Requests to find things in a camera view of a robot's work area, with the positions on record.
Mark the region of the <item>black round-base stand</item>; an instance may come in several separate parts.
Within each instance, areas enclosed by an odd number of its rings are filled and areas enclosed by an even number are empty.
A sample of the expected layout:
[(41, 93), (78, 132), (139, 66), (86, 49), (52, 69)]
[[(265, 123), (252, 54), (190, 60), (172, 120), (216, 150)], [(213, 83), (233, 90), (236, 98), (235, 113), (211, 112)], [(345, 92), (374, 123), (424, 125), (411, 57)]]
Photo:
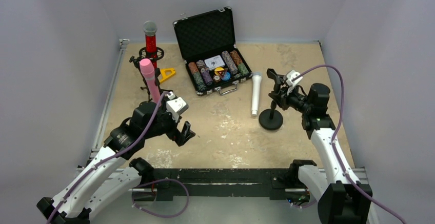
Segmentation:
[(169, 89), (163, 89), (160, 87), (160, 84), (161, 84), (161, 82), (159, 80), (160, 75), (161, 75), (160, 68), (155, 68), (155, 70), (154, 70), (154, 84), (151, 85), (151, 91), (150, 91), (150, 95), (151, 95), (154, 103), (157, 103), (157, 101), (160, 98), (160, 95), (163, 92), (170, 92), (171, 91)]
[[(274, 85), (283, 85), (283, 75), (277, 74), (276, 71), (271, 68), (268, 68), (266, 73), (268, 78), (274, 80)], [(260, 113), (259, 123), (262, 128), (269, 131), (275, 131), (282, 126), (283, 116), (276, 110), (276, 107), (276, 103), (272, 100), (270, 108), (265, 109)]]

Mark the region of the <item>white microphone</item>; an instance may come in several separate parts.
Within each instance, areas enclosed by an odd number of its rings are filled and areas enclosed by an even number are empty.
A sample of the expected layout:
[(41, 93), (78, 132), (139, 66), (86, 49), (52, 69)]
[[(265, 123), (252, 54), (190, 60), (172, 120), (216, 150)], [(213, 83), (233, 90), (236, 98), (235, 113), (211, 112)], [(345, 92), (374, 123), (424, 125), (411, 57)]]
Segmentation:
[(262, 74), (256, 72), (252, 76), (252, 102), (251, 102), (251, 116), (256, 117), (259, 110), (260, 90), (261, 90)]

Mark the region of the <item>pink microphone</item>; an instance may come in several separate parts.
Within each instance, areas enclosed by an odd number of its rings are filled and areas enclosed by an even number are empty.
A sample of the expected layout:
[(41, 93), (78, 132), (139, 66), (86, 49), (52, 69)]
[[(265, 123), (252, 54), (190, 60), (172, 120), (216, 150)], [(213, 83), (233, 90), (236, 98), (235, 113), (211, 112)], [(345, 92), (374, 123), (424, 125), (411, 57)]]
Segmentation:
[(151, 85), (154, 84), (154, 66), (152, 62), (148, 58), (143, 58), (139, 62), (140, 72), (143, 78), (145, 79), (146, 85), (148, 87), (148, 91), (151, 91)]

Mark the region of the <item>black tripod microphone stand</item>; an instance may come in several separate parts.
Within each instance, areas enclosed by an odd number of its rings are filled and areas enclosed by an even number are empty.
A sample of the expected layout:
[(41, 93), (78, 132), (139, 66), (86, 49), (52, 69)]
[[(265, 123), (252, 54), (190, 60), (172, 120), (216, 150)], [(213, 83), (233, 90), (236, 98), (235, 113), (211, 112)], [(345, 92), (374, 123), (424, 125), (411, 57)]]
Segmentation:
[(174, 68), (160, 69), (157, 67), (157, 61), (164, 57), (164, 50), (160, 47), (156, 48), (154, 52), (148, 52), (146, 47), (139, 50), (139, 56), (132, 56), (129, 59), (130, 63), (139, 70), (144, 87), (142, 90), (147, 90), (148, 100), (152, 101), (158, 99), (158, 95), (162, 93), (160, 84), (169, 80), (176, 75)]

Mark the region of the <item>red glitter microphone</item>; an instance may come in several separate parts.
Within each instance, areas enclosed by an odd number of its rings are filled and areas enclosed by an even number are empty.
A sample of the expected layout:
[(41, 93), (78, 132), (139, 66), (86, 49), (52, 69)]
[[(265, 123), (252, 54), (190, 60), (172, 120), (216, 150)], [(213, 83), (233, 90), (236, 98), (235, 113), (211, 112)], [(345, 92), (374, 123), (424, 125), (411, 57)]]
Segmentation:
[(153, 21), (146, 21), (143, 24), (143, 31), (145, 33), (145, 51), (146, 57), (151, 60), (154, 68), (157, 68), (156, 58), (157, 58), (157, 46), (156, 46), (156, 32), (157, 25)]

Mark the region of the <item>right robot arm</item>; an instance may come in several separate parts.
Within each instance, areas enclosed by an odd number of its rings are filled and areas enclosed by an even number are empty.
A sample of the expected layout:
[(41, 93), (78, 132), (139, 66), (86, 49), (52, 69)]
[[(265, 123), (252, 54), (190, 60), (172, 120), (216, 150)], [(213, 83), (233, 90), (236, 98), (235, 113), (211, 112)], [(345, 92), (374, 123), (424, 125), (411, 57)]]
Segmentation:
[(315, 146), (325, 175), (317, 167), (303, 165), (298, 168), (298, 179), (317, 202), (321, 223), (366, 223), (372, 196), (370, 185), (361, 183), (345, 161), (336, 127), (327, 114), (330, 89), (320, 83), (311, 85), (308, 94), (286, 84), (274, 84), (269, 93), (283, 110), (294, 108), (302, 114), (302, 127)]

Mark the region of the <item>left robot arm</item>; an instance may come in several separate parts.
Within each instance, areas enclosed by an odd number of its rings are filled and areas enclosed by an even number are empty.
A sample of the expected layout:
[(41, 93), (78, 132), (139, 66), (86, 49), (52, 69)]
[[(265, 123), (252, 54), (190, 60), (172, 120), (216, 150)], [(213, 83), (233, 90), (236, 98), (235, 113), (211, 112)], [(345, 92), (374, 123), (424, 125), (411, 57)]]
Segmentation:
[(154, 168), (146, 160), (132, 156), (145, 140), (163, 134), (178, 146), (195, 136), (189, 122), (177, 129), (181, 114), (189, 106), (180, 97), (164, 98), (161, 105), (142, 102), (133, 115), (115, 128), (84, 170), (53, 197), (43, 197), (37, 208), (47, 223), (90, 223), (110, 203), (135, 187), (155, 186)]

